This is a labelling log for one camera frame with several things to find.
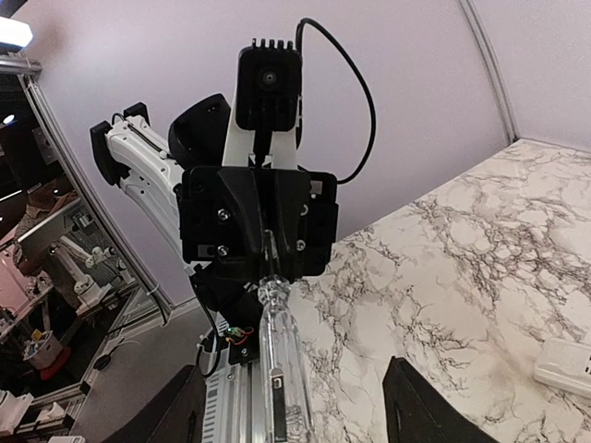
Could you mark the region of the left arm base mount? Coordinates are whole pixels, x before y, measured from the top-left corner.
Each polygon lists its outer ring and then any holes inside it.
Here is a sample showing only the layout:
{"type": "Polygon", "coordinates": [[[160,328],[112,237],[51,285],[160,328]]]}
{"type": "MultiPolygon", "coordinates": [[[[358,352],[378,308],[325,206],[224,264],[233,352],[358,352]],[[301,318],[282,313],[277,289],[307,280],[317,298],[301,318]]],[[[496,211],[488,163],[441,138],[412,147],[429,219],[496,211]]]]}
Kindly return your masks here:
{"type": "Polygon", "coordinates": [[[219,318],[217,326],[229,365],[246,365],[259,359],[259,331],[256,328],[231,326],[223,317],[219,318]]]}

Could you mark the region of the white remote control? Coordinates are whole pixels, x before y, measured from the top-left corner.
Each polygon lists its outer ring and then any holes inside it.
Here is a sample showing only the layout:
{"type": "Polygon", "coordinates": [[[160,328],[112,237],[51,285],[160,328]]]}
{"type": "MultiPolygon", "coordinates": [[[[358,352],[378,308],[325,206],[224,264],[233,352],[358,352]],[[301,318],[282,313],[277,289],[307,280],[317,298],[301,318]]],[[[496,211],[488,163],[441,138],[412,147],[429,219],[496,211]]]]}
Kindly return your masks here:
{"type": "Polygon", "coordinates": [[[590,399],[590,346],[562,339],[546,340],[534,363],[533,378],[590,399]]]}

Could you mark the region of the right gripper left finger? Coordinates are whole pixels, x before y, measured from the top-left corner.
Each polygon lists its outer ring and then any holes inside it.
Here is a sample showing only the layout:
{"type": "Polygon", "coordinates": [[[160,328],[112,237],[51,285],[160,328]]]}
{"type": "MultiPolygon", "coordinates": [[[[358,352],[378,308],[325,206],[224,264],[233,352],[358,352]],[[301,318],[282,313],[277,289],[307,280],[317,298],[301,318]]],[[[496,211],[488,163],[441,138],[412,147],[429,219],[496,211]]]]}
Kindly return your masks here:
{"type": "Polygon", "coordinates": [[[201,442],[205,405],[205,379],[195,365],[185,365],[130,421],[104,442],[201,442]]]}

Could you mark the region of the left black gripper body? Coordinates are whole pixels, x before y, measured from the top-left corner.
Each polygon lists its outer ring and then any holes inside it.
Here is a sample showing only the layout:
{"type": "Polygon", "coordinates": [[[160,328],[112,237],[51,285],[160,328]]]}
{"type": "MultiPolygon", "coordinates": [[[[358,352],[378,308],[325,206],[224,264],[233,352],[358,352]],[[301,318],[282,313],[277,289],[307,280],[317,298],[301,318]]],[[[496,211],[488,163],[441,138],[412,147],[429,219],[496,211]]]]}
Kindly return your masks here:
{"type": "MultiPolygon", "coordinates": [[[[216,208],[215,176],[222,168],[251,168],[260,174],[262,182],[263,232],[273,232],[272,170],[254,167],[200,166],[182,175],[178,193],[180,238],[185,262],[210,261],[216,272],[218,247],[217,221],[225,221],[228,213],[216,208]]],[[[309,175],[308,203],[301,212],[300,239],[297,241],[301,276],[319,276],[331,258],[336,240],[339,206],[336,202],[337,180],[333,174],[305,172],[309,175]]]]}

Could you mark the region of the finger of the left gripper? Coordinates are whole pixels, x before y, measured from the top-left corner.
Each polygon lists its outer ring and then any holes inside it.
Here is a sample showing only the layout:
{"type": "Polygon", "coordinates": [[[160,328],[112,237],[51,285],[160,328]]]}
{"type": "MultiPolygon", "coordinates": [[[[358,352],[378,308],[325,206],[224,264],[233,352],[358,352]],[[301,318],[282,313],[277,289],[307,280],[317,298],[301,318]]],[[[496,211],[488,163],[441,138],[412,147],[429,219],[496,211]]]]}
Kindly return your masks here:
{"type": "Polygon", "coordinates": [[[264,227],[260,174],[251,168],[222,168],[215,176],[215,190],[216,208],[228,213],[225,221],[217,221],[217,275],[257,282],[264,227]]]}
{"type": "Polygon", "coordinates": [[[298,170],[272,170],[273,232],[281,275],[288,281],[301,276],[296,243],[300,239],[301,212],[308,203],[309,175],[298,170]]]}

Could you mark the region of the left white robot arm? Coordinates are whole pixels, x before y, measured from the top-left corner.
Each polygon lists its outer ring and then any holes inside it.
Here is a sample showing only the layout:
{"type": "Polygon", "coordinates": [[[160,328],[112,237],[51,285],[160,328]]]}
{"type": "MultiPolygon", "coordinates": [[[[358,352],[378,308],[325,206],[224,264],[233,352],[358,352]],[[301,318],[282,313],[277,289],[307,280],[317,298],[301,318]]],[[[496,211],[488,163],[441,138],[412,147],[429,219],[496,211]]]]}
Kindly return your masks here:
{"type": "Polygon", "coordinates": [[[143,103],[90,130],[105,181],[148,216],[176,252],[198,299],[259,351],[292,358],[300,344],[290,285],[327,267],[337,180],[296,160],[299,99],[216,94],[181,114],[167,137],[143,103]]]}

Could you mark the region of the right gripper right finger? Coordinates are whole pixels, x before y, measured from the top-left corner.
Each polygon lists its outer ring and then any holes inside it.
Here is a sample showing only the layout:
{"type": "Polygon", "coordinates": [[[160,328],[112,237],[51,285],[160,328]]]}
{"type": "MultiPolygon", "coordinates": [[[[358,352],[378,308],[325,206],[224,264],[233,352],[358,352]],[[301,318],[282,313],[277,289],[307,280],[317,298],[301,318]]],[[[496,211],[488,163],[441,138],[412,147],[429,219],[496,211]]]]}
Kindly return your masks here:
{"type": "Polygon", "coordinates": [[[463,417],[404,358],[393,357],[382,381],[390,443],[494,443],[463,417]]]}

